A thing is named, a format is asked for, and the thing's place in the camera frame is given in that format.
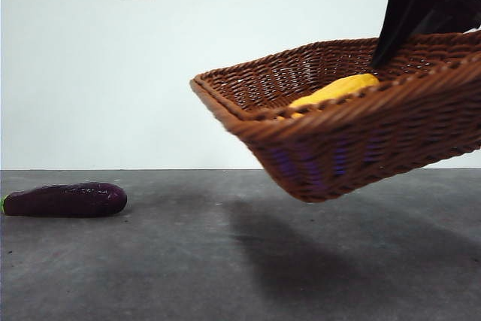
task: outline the white wall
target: white wall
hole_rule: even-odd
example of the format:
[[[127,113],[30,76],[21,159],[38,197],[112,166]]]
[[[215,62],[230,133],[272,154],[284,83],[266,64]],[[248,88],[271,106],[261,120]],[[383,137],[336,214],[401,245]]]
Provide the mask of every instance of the white wall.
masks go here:
[[[256,168],[189,88],[379,34],[386,0],[2,0],[3,169]],[[481,153],[444,166],[477,167]]]

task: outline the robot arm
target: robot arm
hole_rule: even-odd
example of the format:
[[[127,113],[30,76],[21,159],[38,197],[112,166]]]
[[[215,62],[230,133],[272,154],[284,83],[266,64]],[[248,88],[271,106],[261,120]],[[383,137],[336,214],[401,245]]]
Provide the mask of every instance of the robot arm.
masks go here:
[[[481,26],[481,0],[389,0],[371,65],[387,62],[412,34],[466,32]]]

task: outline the woven basket wall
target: woven basket wall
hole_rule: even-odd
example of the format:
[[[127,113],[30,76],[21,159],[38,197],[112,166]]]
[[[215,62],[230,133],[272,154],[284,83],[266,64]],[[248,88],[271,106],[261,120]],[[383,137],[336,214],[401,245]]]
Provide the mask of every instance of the woven basket wall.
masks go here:
[[[336,198],[479,149],[481,32],[414,36],[389,64],[372,69],[376,43],[308,44],[200,74],[191,87],[272,178],[302,201]],[[381,84],[287,107],[338,78],[363,73]],[[291,118],[294,112],[304,116]]]

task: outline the purple eggplant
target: purple eggplant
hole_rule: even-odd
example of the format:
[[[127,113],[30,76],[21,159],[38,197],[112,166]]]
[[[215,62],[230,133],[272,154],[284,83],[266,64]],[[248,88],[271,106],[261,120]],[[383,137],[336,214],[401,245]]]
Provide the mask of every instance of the purple eggplant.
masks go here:
[[[13,192],[2,200],[9,216],[105,217],[126,206],[127,195],[110,183],[87,182]]]

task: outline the concrete floor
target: concrete floor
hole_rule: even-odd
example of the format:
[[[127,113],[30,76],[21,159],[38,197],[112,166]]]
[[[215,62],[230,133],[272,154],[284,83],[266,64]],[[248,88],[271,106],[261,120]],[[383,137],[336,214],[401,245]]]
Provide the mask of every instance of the concrete floor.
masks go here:
[[[2,195],[85,180],[126,209],[2,216],[4,321],[481,319],[481,170],[323,204],[263,171],[4,171]]]

